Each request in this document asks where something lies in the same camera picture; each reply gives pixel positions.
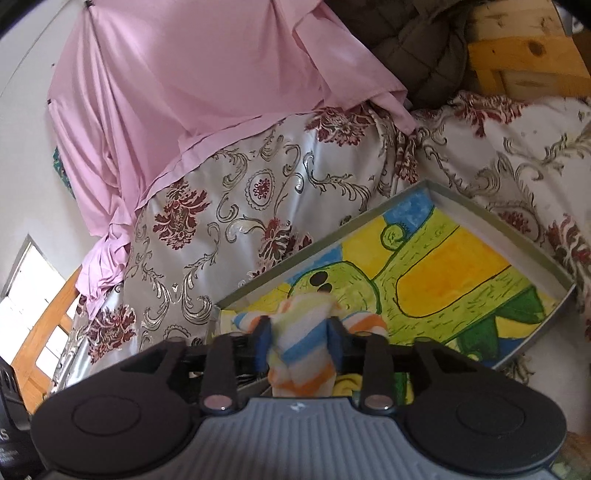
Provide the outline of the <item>yellow sock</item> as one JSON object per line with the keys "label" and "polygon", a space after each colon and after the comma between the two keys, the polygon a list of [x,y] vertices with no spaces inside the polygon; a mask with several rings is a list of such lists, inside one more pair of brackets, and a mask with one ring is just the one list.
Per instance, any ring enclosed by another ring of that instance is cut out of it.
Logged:
{"label": "yellow sock", "polygon": [[359,374],[338,375],[335,377],[332,395],[335,397],[356,397],[360,394],[363,376]]}

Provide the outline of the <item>striped colourful sock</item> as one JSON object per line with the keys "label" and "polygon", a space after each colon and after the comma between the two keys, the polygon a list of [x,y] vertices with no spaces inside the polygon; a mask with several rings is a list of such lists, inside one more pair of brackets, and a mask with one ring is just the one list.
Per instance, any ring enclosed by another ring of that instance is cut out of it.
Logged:
{"label": "striped colourful sock", "polygon": [[270,318],[270,366],[267,378],[274,397],[329,397],[338,376],[329,354],[329,318],[335,317],[352,334],[370,332],[385,336],[383,318],[369,311],[346,312],[328,293],[306,293],[280,302],[276,312],[240,312],[232,326],[252,333],[263,317]]}

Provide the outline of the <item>grey tray with cartoon drawing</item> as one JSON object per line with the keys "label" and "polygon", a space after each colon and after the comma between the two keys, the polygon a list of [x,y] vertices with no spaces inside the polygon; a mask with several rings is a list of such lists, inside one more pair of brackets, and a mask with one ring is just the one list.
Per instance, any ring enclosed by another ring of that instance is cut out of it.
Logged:
{"label": "grey tray with cartoon drawing", "polygon": [[487,210],[424,181],[294,254],[219,302],[222,326],[245,311],[276,312],[328,293],[369,311],[385,337],[430,338],[488,366],[523,349],[574,291],[528,238]]}

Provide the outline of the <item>window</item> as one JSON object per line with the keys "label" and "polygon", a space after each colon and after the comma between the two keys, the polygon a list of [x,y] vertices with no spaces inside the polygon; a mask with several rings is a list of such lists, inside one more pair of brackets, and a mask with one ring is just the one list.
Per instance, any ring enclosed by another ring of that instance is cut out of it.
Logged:
{"label": "window", "polygon": [[1,358],[11,363],[47,306],[65,284],[27,236],[1,290]]}

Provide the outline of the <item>floral satin bedspread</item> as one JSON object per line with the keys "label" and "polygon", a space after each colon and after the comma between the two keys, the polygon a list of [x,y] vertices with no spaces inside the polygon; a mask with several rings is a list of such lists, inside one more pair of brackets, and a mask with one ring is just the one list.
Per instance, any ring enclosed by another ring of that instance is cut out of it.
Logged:
{"label": "floral satin bedspread", "polygon": [[224,146],[127,211],[118,183],[74,183],[91,210],[62,390],[168,338],[204,341],[212,303],[424,178],[551,254],[590,323],[590,102],[463,91],[406,135],[363,104],[290,116]]}

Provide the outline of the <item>pink hanging sheet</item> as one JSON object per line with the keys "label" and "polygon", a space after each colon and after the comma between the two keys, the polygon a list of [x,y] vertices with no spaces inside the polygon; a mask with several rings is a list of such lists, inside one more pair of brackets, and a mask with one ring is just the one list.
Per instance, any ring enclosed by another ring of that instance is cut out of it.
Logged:
{"label": "pink hanging sheet", "polygon": [[119,284],[136,211],[217,150],[297,113],[386,109],[404,85],[322,1],[93,1],[55,67],[48,110],[97,242],[78,291],[95,315]]}

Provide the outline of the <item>brown quilted down jacket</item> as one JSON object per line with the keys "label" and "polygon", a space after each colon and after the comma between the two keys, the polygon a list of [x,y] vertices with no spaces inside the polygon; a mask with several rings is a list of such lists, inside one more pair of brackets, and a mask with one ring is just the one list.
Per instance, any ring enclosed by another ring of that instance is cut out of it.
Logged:
{"label": "brown quilted down jacket", "polygon": [[404,84],[413,107],[437,108],[457,94],[468,65],[472,1],[339,0],[328,5]]}

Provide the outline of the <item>wall poster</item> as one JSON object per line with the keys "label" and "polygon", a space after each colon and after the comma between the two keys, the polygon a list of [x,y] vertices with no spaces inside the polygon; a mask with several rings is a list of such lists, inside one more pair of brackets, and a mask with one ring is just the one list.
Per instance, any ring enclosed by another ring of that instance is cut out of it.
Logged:
{"label": "wall poster", "polygon": [[61,182],[63,183],[64,187],[66,188],[66,190],[68,191],[68,193],[72,197],[75,197],[72,186],[71,186],[71,182],[70,182],[70,180],[67,176],[67,173],[65,171],[65,168],[64,168],[63,162],[61,160],[58,148],[54,149],[52,159],[53,159],[53,168],[54,168],[55,172],[57,173],[58,177],[60,178]]}

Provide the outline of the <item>wooden bed frame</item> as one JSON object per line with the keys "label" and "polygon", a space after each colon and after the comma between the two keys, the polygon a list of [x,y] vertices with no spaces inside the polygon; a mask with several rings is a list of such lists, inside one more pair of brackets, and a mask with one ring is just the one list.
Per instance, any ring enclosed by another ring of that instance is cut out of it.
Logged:
{"label": "wooden bed frame", "polygon": [[[475,42],[467,41],[467,47],[468,65],[460,89],[453,98],[437,108],[415,108],[408,99],[406,88],[407,96],[404,106],[414,119],[415,127],[410,133],[399,129],[400,131],[406,135],[413,134],[417,128],[415,119],[417,111],[438,110],[463,91],[488,97],[503,95],[519,101],[562,97],[588,99],[590,102],[589,70],[574,42],[565,36],[493,38]],[[353,108],[363,104],[369,104],[387,112],[394,122],[389,111],[373,102],[365,101]],[[339,107],[322,107],[311,112],[325,108]],[[48,100],[47,113],[50,133],[56,148],[58,148],[49,115]],[[290,116],[308,113],[297,113]],[[430,178],[419,180],[384,203],[423,180],[441,184],[461,199],[485,209],[447,185]],[[363,212],[351,221],[375,208]],[[95,240],[93,248],[97,240],[93,235],[91,236]],[[537,388],[563,407],[571,406],[577,402],[588,402],[590,399],[590,323],[588,326],[581,325],[582,317],[577,284],[570,273],[549,252],[534,242],[532,243],[573,280],[577,307],[565,314],[560,314],[558,311],[539,334],[508,360],[507,374],[513,379]],[[92,248],[75,261],[73,275],[47,306],[13,360],[12,365],[16,372],[18,385],[24,398],[25,407],[29,411],[34,411],[53,391],[51,388],[53,374],[72,332],[73,320],[80,299],[77,280],[83,260]],[[204,344],[218,332],[228,329],[222,326],[222,313],[218,306],[223,298],[207,307],[205,311],[206,335],[204,341],[199,344]]]}

